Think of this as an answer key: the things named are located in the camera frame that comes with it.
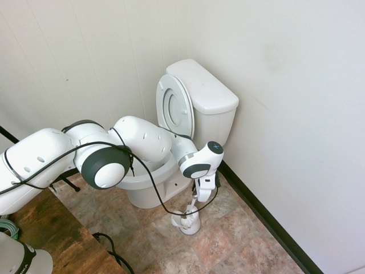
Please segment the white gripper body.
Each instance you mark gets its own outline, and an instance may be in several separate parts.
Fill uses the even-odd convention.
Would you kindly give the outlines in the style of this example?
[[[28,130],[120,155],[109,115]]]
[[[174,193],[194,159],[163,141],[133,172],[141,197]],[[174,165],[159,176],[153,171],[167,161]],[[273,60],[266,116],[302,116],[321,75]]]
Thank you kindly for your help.
[[[196,179],[197,200],[206,202],[216,186],[216,172]]]

